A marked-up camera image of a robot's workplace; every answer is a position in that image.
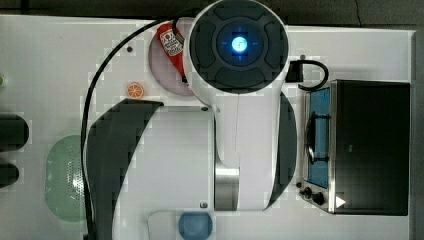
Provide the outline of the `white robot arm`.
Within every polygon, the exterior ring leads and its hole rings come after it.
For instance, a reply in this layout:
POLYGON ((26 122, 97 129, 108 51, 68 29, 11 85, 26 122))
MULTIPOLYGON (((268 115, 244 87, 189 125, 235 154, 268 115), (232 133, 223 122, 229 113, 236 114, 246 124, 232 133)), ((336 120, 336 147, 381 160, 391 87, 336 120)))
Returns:
POLYGON ((134 154, 157 101, 125 99, 84 124, 86 240, 148 240, 148 219, 176 212, 209 237, 213 211, 265 210, 281 195, 282 87, 289 69, 283 21, 256 0, 219 0, 194 19, 183 49, 194 95, 213 115, 207 160, 143 163, 134 154))

